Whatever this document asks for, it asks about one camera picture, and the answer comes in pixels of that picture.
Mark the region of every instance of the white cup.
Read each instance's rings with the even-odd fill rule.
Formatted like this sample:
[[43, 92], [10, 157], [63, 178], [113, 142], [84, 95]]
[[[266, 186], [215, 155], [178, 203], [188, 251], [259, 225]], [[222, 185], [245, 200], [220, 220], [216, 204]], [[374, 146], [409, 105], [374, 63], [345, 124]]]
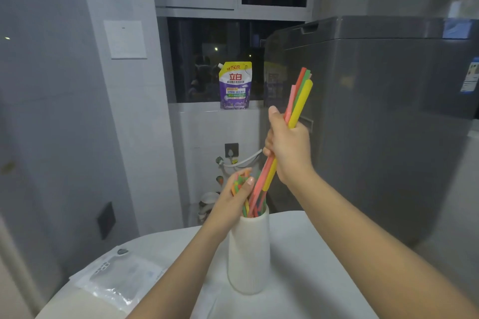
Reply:
[[266, 286], [270, 271], [269, 208], [259, 217], [241, 216], [231, 229], [228, 279], [242, 294], [252, 295]]

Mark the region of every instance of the gray washing machine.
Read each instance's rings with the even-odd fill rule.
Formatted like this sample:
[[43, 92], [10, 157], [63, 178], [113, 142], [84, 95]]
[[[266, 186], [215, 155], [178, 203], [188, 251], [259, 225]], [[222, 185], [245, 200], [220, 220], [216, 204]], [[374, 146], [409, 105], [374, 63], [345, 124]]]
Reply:
[[[406, 244], [434, 226], [478, 107], [475, 20], [339, 16], [276, 31], [265, 103], [284, 109], [301, 67], [315, 170]], [[297, 204], [275, 177], [278, 205]]]

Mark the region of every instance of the label sticker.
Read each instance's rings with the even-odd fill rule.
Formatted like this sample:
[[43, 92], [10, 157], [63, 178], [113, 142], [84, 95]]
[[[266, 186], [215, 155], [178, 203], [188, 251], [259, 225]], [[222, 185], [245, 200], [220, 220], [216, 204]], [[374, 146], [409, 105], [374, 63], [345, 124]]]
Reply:
[[476, 89], [479, 80], [479, 57], [474, 57], [469, 65], [468, 73], [462, 84], [462, 93], [471, 93]]

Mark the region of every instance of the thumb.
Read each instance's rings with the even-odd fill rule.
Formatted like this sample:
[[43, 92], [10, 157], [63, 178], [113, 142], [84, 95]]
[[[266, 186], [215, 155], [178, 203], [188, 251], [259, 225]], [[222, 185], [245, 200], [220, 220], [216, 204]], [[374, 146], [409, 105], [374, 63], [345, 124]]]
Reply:
[[283, 116], [279, 113], [276, 106], [271, 106], [268, 109], [268, 117], [271, 123], [271, 129], [274, 134], [281, 133], [282, 131], [288, 130], [288, 126], [284, 122]]
[[254, 177], [249, 177], [248, 180], [244, 182], [238, 193], [236, 193], [236, 195], [233, 197], [233, 199], [240, 202], [240, 204], [243, 204], [246, 198], [248, 198], [248, 195], [253, 191], [253, 188]]

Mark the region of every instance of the white table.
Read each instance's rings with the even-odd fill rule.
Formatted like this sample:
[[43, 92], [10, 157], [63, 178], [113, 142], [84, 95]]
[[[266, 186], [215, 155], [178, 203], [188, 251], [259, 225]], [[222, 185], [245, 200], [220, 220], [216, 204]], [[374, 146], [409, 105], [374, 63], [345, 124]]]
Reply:
[[[271, 276], [259, 294], [244, 296], [231, 287], [226, 274], [228, 240], [219, 246], [207, 280], [223, 288], [209, 318], [377, 318], [304, 212], [272, 214], [270, 229]], [[198, 230], [154, 233], [124, 246], [167, 266]], [[110, 304], [67, 283], [37, 319], [124, 317]]]

